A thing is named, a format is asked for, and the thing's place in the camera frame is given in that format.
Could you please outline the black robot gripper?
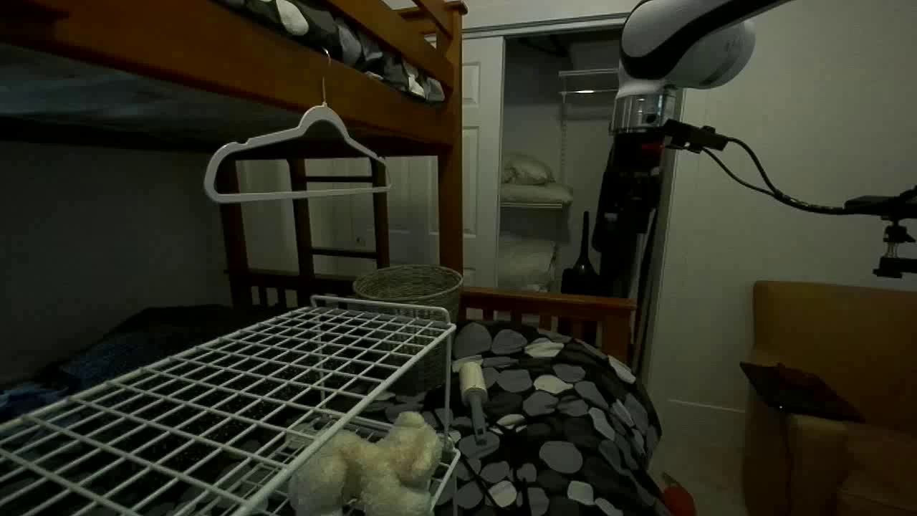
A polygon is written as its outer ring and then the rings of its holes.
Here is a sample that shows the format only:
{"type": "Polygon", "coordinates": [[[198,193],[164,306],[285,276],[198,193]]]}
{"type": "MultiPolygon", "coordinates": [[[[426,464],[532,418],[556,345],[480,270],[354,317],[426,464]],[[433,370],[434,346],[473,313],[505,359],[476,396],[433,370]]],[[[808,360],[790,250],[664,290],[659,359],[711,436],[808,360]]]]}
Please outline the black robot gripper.
{"type": "Polygon", "coordinates": [[[664,143],[656,128],[612,137],[592,230],[602,295],[624,299],[629,292],[636,243],[661,194],[661,153],[664,143]]]}

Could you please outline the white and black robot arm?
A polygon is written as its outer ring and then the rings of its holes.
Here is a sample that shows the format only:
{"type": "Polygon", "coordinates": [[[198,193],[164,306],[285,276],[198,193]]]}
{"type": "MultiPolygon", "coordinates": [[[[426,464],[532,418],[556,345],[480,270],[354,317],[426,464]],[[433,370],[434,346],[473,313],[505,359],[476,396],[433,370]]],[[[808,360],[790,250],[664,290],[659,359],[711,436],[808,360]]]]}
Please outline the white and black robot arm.
{"type": "Polygon", "coordinates": [[[661,128],[681,88],[717,88],[754,55],[751,19],[785,0],[638,0],[618,37],[612,141],[595,201],[599,292],[628,299],[661,194],[661,128]]]}

